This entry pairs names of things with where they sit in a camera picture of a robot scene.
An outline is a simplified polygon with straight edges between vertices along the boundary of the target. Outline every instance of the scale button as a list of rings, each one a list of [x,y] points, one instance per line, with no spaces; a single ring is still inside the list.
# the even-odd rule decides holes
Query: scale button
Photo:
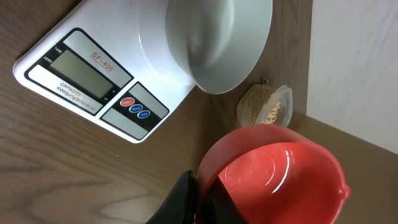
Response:
[[[137,117],[144,119],[147,118],[150,115],[150,111],[141,111],[140,113],[138,113]]]
[[[136,100],[132,97],[126,97],[120,101],[121,106],[131,106],[136,102]]]
[[[142,109],[144,109],[144,107],[142,105],[132,105],[132,106],[130,106],[129,111],[131,113],[138,113],[138,112],[142,111]]]

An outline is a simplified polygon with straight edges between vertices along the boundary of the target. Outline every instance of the grain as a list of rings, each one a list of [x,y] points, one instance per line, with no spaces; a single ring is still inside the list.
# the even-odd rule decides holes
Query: grain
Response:
[[[263,106],[275,91],[276,89],[271,86],[254,84],[245,92],[236,107],[236,113],[242,126],[250,126],[256,123]],[[275,123],[278,109],[280,109],[280,101],[268,114],[265,124]]]

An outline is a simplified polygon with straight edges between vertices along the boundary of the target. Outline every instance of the red measuring cup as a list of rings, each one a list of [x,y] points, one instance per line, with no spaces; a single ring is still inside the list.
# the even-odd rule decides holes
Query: red measuring cup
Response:
[[[333,223],[351,191],[325,148],[271,124],[241,128],[203,158],[200,204],[220,178],[241,215],[257,223]]]

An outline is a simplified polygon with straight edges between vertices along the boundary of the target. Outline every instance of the scale display screen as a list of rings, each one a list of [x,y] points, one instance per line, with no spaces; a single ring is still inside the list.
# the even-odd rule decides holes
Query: scale display screen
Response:
[[[112,83],[69,50],[64,51],[50,66],[98,98],[104,97],[113,87]]]

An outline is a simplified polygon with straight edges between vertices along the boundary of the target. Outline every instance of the white kitchen scale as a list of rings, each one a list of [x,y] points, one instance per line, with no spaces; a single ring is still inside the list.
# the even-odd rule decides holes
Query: white kitchen scale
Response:
[[[83,0],[14,66],[19,83],[139,143],[195,86],[167,45],[168,0]]]

